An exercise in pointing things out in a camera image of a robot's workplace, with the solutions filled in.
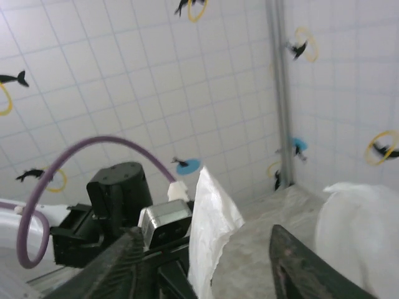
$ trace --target black plastic part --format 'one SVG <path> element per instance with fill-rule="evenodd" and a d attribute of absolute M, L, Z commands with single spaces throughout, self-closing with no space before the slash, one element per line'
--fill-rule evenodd
<path fill-rule="evenodd" d="M 55 263 L 73 268 L 83 268 L 114 241 L 105 240 L 92 208 L 84 204 L 70 207 L 61 224 L 50 228 L 50 235 Z"/>
<path fill-rule="evenodd" d="M 58 227 L 51 227 L 57 265 L 83 268 L 138 224 L 141 209 L 152 205 L 140 163 L 101 169 L 87 184 L 92 206 L 77 204 Z"/>
<path fill-rule="evenodd" d="M 143 247 L 141 229 L 135 227 L 44 299 L 150 298 L 141 283 Z"/>
<path fill-rule="evenodd" d="M 96 217 L 119 217 L 125 227 L 136 226 L 141 210 L 153 204 L 143 166 L 136 162 L 101 169 L 86 189 Z"/>
<path fill-rule="evenodd" d="M 197 299 L 178 260 L 168 262 L 158 268 L 158 281 L 161 289 L 169 298 Z"/>
<path fill-rule="evenodd" d="M 281 225 L 272 228 L 269 256 L 277 299 L 376 299 L 335 271 Z"/>

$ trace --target white tiled wall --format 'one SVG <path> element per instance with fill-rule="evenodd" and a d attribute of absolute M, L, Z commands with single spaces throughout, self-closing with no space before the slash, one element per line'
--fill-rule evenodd
<path fill-rule="evenodd" d="M 209 1 L 196 24 L 187 8 L 174 15 L 178 4 L 0 0 L 0 75 L 25 70 L 30 84 L 4 85 L 14 109 L 0 117 L 0 197 L 25 201 L 37 181 L 19 174 L 99 134 L 136 141 L 175 175 L 172 157 L 201 158 L 240 204 L 272 191 L 266 168 L 279 139 L 264 1 Z M 148 161 L 97 145 L 63 166 L 65 191 L 41 202 L 89 202 L 90 178 L 131 159 L 143 163 L 153 200 L 166 200 L 167 181 Z M 197 178 L 183 178 L 191 194 Z"/>
<path fill-rule="evenodd" d="M 314 63 L 289 63 L 294 134 L 309 145 L 295 159 L 297 181 L 316 193 L 339 181 L 399 190 L 399 161 L 369 166 L 367 145 L 399 129 L 399 2 L 286 0 L 291 41 L 307 27 L 319 46 Z M 382 138 L 383 145 L 392 140 Z"/>

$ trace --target white connector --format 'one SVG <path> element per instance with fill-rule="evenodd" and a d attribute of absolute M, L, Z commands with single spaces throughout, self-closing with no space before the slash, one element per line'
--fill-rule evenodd
<path fill-rule="evenodd" d="M 144 207 L 144 208 L 140 211 L 140 217 L 138 218 L 138 224 L 137 224 L 138 227 L 143 227 L 143 220 L 144 220 L 145 211 L 147 211 L 147 208 L 146 208 L 146 207 Z"/>
<path fill-rule="evenodd" d="M 187 186 L 183 181 L 176 181 L 170 183 L 168 189 L 168 201 L 175 201 L 177 199 L 182 199 L 185 202 L 189 202 L 190 199 L 188 198 L 187 194 Z"/>

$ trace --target yellow ring decal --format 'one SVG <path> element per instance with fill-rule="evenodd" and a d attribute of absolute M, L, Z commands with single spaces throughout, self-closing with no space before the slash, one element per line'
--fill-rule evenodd
<path fill-rule="evenodd" d="M 272 177 L 274 176 L 274 174 L 271 173 L 272 167 L 273 167 L 274 165 L 279 164 L 279 163 L 281 163 L 281 161 L 274 162 L 274 163 L 272 163 L 272 164 L 267 168 L 267 176 L 268 176 L 269 178 L 272 178 Z"/>
<path fill-rule="evenodd" d="M 392 136 L 393 144 L 391 145 L 391 147 L 388 149 L 385 156 L 380 161 L 373 161 L 370 157 L 370 150 L 373 147 L 374 142 L 376 142 L 379 138 L 384 137 L 384 136 Z M 388 131 L 384 131 L 384 132 L 378 134 L 376 137 L 373 138 L 372 141 L 370 141 L 370 143 L 368 144 L 368 146 L 366 148 L 366 152 L 364 153 L 364 158 L 365 158 L 367 164 L 369 164 L 371 166 L 378 166 L 378 165 L 382 164 L 389 157 L 389 155 L 395 150 L 398 142 L 399 142 L 399 134 L 395 130 L 388 130 Z"/>
<path fill-rule="evenodd" d="M 61 176 L 62 176 L 62 186 L 59 189 L 46 188 L 46 190 L 49 191 L 49 192 L 58 193 L 58 192 L 63 191 L 65 189 L 65 187 L 67 186 L 67 182 L 68 182 L 67 175 L 64 173 L 64 171 L 62 169 L 58 169 L 57 172 L 59 174 L 61 174 Z"/>
<path fill-rule="evenodd" d="M 302 40 L 301 34 L 304 34 L 306 36 L 307 42 L 309 45 L 312 46 L 314 50 L 314 54 L 308 53 L 308 51 L 305 50 L 304 55 L 309 62 L 315 62 L 317 58 L 319 58 L 319 48 L 317 47 L 316 41 L 313 37 L 313 34 L 310 33 L 309 30 L 307 30 L 305 27 L 298 27 L 297 30 L 295 31 L 295 38 L 297 39 L 298 44 L 302 45 L 305 41 Z"/>
<path fill-rule="evenodd" d="M 8 100 L 8 107 L 7 107 L 5 110 L 0 111 L 0 116 L 6 116 L 6 115 L 8 115 L 8 114 L 11 112 L 11 110 L 12 110 L 12 100 L 11 100 L 10 94 L 8 93 L 8 91 L 6 90 L 6 88 L 4 87 L 4 85 L 1 84 L 1 83 L 0 83 L 0 88 L 3 90 L 3 92 L 4 92 L 4 94 L 6 95 L 7 100 Z"/>
<path fill-rule="evenodd" d="M 193 17 L 193 15 L 191 14 L 191 5 L 192 5 L 192 3 L 193 3 L 193 0 L 188 0 L 188 3 L 187 3 L 187 6 L 188 6 L 188 19 L 191 22 L 193 22 L 193 23 L 197 23 L 198 20 L 202 18 L 203 14 L 205 12 L 206 6 L 208 5 L 208 0 L 205 0 L 204 7 L 202 8 L 202 11 L 196 17 Z"/>

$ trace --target metal pole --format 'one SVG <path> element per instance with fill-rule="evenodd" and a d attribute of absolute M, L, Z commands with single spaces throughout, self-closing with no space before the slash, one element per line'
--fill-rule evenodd
<path fill-rule="evenodd" d="M 269 23 L 274 80 L 277 93 L 277 111 L 281 142 L 281 179 L 284 187 L 294 184 L 294 163 L 292 161 L 291 111 L 289 81 L 286 61 L 286 37 L 284 25 L 284 1 L 266 0 L 267 21 Z"/>

